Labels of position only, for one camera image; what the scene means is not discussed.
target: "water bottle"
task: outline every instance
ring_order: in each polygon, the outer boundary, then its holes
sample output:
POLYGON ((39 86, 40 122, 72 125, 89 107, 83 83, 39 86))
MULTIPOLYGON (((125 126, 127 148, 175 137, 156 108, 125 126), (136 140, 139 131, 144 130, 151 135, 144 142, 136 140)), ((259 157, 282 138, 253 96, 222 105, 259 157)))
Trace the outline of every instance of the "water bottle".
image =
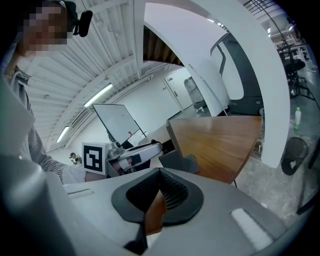
POLYGON ((299 130, 300 120, 301 120, 301 111, 300 111, 300 107, 297 107, 295 111, 295 124, 294 124, 295 130, 299 130))

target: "ceiling light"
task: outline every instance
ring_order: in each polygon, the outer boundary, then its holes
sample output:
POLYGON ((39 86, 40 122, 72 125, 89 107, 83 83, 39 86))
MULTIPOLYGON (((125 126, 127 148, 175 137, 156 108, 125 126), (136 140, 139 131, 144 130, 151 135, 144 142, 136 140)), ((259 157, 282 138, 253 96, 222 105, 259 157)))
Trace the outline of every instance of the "ceiling light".
POLYGON ((56 140, 56 143, 59 143, 62 139, 62 137, 65 135, 65 133, 69 130, 69 126, 64 127, 63 131, 61 132, 59 138, 56 140))
POLYGON ((85 107, 88 107, 93 103, 96 99, 98 99, 102 94, 104 94, 106 91, 108 91, 110 88, 112 88, 112 84, 109 84, 105 88, 103 88, 101 91, 99 91, 96 95, 94 95, 86 104, 84 104, 85 107))

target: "office chair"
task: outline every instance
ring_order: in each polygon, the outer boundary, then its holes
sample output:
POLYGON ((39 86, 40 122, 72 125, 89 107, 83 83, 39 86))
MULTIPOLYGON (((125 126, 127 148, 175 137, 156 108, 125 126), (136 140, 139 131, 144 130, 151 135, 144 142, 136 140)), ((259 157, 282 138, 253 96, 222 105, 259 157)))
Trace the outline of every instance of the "office chair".
POLYGON ((298 74, 298 71, 302 70, 306 66, 306 63, 301 59, 293 59, 292 54, 289 54, 290 59, 285 59, 285 54, 287 53, 288 52, 281 52, 279 55, 284 67, 286 78, 288 80, 290 99, 303 96, 314 101, 315 99, 311 97, 312 93, 307 86, 307 79, 298 74), (302 93, 301 89, 306 91, 306 95, 302 93))

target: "door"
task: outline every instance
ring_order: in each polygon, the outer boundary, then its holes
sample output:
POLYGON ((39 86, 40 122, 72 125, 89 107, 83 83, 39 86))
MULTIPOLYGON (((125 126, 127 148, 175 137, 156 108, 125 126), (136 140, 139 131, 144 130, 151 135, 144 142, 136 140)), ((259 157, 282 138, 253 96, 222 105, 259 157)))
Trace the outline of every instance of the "door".
POLYGON ((183 110, 193 104, 184 84, 185 80, 189 77, 191 75, 188 70, 182 67, 164 78, 183 110))

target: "desk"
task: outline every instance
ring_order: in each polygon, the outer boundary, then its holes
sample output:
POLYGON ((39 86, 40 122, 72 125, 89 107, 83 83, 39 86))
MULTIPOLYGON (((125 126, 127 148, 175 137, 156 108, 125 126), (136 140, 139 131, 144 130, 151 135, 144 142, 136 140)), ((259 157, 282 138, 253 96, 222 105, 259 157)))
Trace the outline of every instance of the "desk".
POLYGON ((217 116, 169 121, 183 157, 194 155, 197 175, 231 184, 257 142, 261 116, 217 116))
POLYGON ((156 129, 154 132, 149 133, 145 138, 139 141, 138 145, 149 143, 152 139, 160 143, 170 141, 171 139, 167 131, 167 126, 164 124, 159 129, 156 129))

